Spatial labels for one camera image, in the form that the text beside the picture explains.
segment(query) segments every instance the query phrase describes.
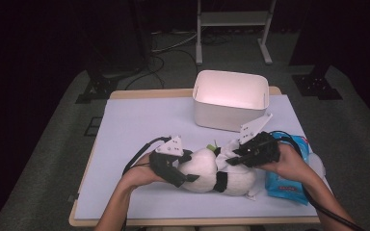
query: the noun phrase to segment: white storage bin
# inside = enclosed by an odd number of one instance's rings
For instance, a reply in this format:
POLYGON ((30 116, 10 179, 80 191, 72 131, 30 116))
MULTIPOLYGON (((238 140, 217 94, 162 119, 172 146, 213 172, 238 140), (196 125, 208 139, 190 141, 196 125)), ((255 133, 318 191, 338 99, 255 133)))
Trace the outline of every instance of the white storage bin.
POLYGON ((197 125, 239 132, 241 125, 264 116, 269 84, 259 75, 203 70, 193 97, 197 125))

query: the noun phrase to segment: person's right hand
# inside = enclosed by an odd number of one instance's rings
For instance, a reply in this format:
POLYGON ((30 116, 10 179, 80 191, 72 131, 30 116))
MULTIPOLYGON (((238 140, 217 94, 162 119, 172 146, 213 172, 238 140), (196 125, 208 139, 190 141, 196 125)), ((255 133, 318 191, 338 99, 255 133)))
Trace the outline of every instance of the person's right hand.
POLYGON ((278 148, 280 150, 278 162, 257 168, 272 171, 285 179, 302 183, 308 183, 314 174, 317 174, 291 145, 280 142, 278 148))

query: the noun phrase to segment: human hand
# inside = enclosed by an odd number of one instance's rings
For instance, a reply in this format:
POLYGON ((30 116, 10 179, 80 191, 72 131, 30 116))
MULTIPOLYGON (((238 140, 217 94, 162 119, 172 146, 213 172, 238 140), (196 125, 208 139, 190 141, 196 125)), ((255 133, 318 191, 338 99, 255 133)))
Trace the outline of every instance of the human hand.
POLYGON ((285 179, 301 183, 308 183, 317 175, 291 145, 280 142, 278 149, 280 150, 278 162, 272 162, 257 168, 272 171, 285 179))
POLYGON ((149 154, 145 154, 134 164, 119 180, 119 185, 132 188, 133 190, 153 182, 165 182, 164 179, 154 173, 149 166, 149 154))

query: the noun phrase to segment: person's right arm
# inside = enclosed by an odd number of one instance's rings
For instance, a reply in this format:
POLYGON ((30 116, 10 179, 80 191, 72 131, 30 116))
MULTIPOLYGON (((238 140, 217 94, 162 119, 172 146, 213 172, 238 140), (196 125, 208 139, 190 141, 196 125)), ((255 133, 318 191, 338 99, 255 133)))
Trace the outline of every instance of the person's right arm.
MULTIPOLYGON (((279 161, 259 168, 275 172, 285 179, 301 182, 311 197, 322 207, 350 222, 354 222, 320 176, 303 161, 302 157, 291 145, 281 143, 278 147, 280 150, 279 161)), ((318 210, 317 214, 324 230, 352 230, 318 210)))

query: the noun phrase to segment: white metal stand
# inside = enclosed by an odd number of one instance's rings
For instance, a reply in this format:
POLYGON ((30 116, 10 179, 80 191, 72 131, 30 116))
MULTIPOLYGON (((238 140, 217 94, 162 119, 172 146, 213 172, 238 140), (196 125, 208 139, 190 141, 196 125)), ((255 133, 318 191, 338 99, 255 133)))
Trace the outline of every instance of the white metal stand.
POLYGON ((262 38, 257 40, 260 51, 266 64, 272 64, 266 40, 269 34, 270 24, 277 0, 272 0, 270 9, 261 12, 220 12, 203 13, 198 0, 198 22, 197 22, 197 64, 202 64, 201 27, 202 26, 264 26, 262 38))

